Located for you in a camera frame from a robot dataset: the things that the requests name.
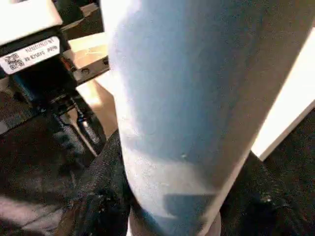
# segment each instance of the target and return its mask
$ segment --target white label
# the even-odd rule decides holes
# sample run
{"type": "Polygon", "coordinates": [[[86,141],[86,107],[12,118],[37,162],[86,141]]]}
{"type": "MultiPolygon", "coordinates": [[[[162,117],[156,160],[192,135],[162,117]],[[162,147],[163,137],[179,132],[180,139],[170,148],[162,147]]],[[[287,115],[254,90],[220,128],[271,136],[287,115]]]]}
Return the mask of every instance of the white label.
{"type": "Polygon", "coordinates": [[[60,53],[60,41],[54,36],[0,58],[7,74],[13,74],[60,53]]]}

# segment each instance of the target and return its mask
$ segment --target screw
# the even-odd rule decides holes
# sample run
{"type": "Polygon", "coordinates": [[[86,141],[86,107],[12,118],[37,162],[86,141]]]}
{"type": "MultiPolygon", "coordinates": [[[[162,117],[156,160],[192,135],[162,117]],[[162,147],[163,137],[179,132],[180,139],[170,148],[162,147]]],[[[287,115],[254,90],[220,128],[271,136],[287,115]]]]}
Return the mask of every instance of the screw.
{"type": "Polygon", "coordinates": [[[90,70],[88,68],[84,68],[81,70],[81,74],[88,75],[90,70]]]}
{"type": "Polygon", "coordinates": [[[104,59],[103,59],[103,64],[104,64],[104,65],[108,65],[108,59],[107,59],[107,58],[104,58],[104,59]]]}

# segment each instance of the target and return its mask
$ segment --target metal rod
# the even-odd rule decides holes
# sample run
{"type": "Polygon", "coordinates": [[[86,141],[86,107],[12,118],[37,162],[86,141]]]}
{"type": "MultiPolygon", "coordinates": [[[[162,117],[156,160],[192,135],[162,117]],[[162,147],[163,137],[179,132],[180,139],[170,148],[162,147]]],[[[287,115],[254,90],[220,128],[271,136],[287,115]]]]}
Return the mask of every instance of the metal rod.
{"type": "Polygon", "coordinates": [[[305,41],[315,3],[102,3],[124,164],[139,204],[131,233],[203,236],[305,41]]]}

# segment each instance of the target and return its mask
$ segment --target white panel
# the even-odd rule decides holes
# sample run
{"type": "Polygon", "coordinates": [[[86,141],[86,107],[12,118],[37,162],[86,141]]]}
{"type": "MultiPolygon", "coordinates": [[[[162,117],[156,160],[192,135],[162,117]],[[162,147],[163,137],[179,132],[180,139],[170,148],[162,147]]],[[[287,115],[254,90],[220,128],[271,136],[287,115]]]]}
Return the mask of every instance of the white panel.
{"type": "Polygon", "coordinates": [[[314,108],[314,57],[315,29],[313,28],[252,147],[252,152],[260,160],[265,160],[314,108]]]}
{"type": "Polygon", "coordinates": [[[51,0],[0,3],[0,45],[63,23],[51,0]]]}

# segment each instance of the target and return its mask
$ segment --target qr code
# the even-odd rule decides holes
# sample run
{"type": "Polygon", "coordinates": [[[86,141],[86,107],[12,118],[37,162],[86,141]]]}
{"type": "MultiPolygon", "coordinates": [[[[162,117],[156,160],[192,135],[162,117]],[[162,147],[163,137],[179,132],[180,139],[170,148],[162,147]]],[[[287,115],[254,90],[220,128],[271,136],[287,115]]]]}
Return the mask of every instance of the qr code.
{"type": "Polygon", "coordinates": [[[11,70],[15,70],[19,67],[24,66],[24,63],[20,59],[19,55],[17,55],[17,53],[13,53],[9,56],[6,56],[4,60],[8,64],[8,66],[11,68],[11,70]]]}

